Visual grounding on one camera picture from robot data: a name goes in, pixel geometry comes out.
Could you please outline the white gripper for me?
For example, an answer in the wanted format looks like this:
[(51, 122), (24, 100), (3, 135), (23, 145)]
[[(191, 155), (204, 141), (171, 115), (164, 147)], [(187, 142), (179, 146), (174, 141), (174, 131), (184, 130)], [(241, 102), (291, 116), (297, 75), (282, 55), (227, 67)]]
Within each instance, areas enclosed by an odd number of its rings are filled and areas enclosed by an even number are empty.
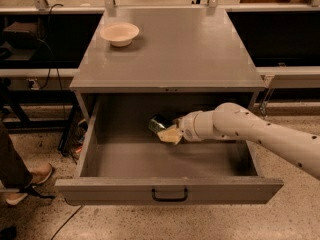
[(191, 112), (183, 117), (178, 117), (172, 120), (174, 124), (167, 129), (159, 131), (157, 136), (162, 142), (178, 144), (182, 137), (189, 142), (199, 142), (201, 138), (195, 130), (195, 120), (199, 111)]

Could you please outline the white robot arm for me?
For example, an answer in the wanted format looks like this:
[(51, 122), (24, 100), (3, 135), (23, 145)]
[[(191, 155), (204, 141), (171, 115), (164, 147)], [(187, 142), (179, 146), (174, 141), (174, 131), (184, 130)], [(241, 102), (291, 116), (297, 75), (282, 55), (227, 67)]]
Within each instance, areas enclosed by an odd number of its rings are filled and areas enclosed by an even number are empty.
[(162, 142), (243, 140), (261, 145), (316, 179), (320, 179), (320, 136), (273, 124), (235, 103), (195, 111), (157, 133)]

